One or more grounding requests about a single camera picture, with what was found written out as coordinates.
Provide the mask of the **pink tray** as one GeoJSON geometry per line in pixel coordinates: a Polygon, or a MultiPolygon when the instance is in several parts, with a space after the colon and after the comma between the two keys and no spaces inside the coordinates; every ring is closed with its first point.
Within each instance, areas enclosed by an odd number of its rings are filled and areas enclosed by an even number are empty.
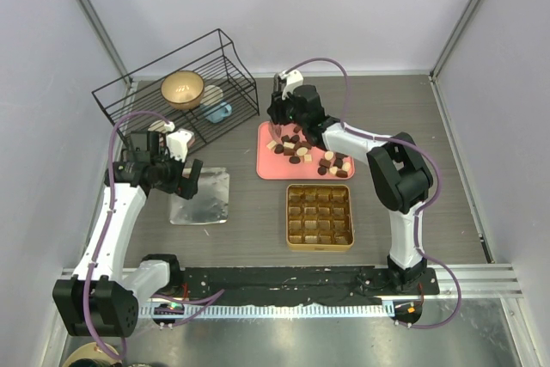
{"type": "Polygon", "coordinates": [[[273,137],[270,122],[265,121],[258,128],[258,144],[256,156],[257,175],[264,180],[349,180],[355,174],[354,161],[344,158],[343,163],[349,163],[347,176],[337,176],[328,170],[325,174],[319,174],[319,161],[324,158],[325,151],[313,147],[308,150],[309,158],[301,157],[299,163],[290,163],[290,156],[284,153],[276,154],[278,141],[273,137]]]}

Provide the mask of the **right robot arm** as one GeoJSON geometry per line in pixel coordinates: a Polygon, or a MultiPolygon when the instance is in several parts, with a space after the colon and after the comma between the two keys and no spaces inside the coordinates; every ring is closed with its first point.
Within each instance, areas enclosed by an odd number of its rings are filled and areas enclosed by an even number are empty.
{"type": "Polygon", "coordinates": [[[326,114],[313,85],[288,89],[276,81],[267,113],[276,137],[284,126],[298,126],[311,146],[369,167],[376,196],[390,218],[389,286],[400,294],[415,288],[427,268],[422,223],[433,177],[412,137],[404,132],[376,135],[348,126],[326,114]]]}

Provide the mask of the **gold chocolate box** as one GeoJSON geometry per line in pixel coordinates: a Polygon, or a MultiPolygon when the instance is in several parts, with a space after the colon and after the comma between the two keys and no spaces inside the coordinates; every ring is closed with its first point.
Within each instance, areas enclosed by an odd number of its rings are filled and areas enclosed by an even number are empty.
{"type": "Polygon", "coordinates": [[[345,185],[288,186],[285,217],[285,240],[293,251],[340,253],[354,245],[351,195],[345,185]]]}

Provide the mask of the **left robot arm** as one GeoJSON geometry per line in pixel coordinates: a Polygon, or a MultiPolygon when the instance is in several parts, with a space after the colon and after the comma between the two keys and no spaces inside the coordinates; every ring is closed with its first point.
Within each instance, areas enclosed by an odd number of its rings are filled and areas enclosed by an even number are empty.
{"type": "Polygon", "coordinates": [[[132,132],[131,145],[111,162],[105,176],[100,216],[87,249],[68,279],[56,281],[52,298],[71,336],[128,338],[141,304],[160,292],[174,297],[183,285],[173,254],[147,254],[130,275],[123,274],[126,251],[150,192],[181,199],[198,192],[203,163],[184,171],[193,133],[132,132]]]}

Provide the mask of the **metal tongs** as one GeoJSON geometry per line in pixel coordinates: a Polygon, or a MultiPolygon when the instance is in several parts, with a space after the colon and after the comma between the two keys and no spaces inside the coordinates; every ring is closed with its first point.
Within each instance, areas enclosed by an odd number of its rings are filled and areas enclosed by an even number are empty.
{"type": "Polygon", "coordinates": [[[279,124],[276,124],[272,120],[268,123],[268,131],[270,132],[270,135],[272,136],[272,139],[280,142],[282,138],[282,126],[279,124]]]}

